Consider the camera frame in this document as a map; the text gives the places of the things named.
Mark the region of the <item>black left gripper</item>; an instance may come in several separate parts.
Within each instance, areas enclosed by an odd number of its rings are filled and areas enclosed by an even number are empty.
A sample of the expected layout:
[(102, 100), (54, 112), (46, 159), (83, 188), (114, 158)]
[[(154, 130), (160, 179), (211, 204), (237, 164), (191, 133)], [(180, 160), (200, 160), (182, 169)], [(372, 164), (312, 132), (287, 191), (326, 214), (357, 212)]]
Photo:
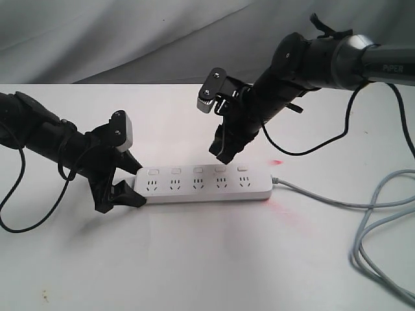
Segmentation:
[(107, 213), (116, 205), (141, 207), (146, 198), (122, 180), (113, 183), (115, 171), (137, 174), (143, 168), (129, 150), (119, 152), (109, 143), (109, 125), (104, 124), (84, 134), (73, 134), (73, 173), (87, 178), (95, 210)]

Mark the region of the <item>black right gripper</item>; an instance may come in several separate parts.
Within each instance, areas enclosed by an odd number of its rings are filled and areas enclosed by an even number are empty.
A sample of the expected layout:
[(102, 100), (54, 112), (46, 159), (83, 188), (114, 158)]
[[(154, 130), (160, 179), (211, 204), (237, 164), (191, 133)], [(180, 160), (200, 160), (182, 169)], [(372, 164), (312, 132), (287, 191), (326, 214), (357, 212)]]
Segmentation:
[(237, 97), (219, 97), (214, 112), (223, 117), (209, 152), (223, 164), (233, 161), (261, 128), (283, 108), (300, 96), (302, 87), (275, 76), (260, 76), (252, 86), (237, 90)]

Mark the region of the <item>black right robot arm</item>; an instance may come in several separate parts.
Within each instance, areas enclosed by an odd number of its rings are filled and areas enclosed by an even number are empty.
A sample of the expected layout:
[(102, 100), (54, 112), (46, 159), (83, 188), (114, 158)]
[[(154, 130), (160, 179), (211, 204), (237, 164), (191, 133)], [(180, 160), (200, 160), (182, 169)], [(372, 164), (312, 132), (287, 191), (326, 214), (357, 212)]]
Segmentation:
[(316, 14), (310, 20), (321, 35), (312, 40), (297, 32), (284, 37), (270, 66), (253, 84), (220, 67), (208, 74), (197, 108), (222, 117), (209, 147), (221, 163), (230, 163), (281, 110), (301, 113), (294, 100), (309, 92), (344, 89), (356, 95), (375, 82), (391, 89), (414, 85), (412, 47), (380, 45), (352, 30), (333, 30)]

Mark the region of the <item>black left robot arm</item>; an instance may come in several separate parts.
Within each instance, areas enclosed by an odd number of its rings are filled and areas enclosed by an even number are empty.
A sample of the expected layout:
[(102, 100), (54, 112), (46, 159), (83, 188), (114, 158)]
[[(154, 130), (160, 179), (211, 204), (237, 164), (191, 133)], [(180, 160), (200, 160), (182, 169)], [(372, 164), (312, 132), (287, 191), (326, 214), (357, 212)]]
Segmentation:
[(126, 182), (112, 183), (115, 171), (137, 174), (141, 164), (130, 153), (132, 123), (118, 110), (108, 123), (80, 133), (70, 121), (60, 119), (37, 100), (22, 93), (1, 94), (1, 144), (26, 147), (50, 159), (61, 172), (70, 170), (88, 179), (95, 210), (107, 213), (116, 205), (141, 207), (147, 200)]

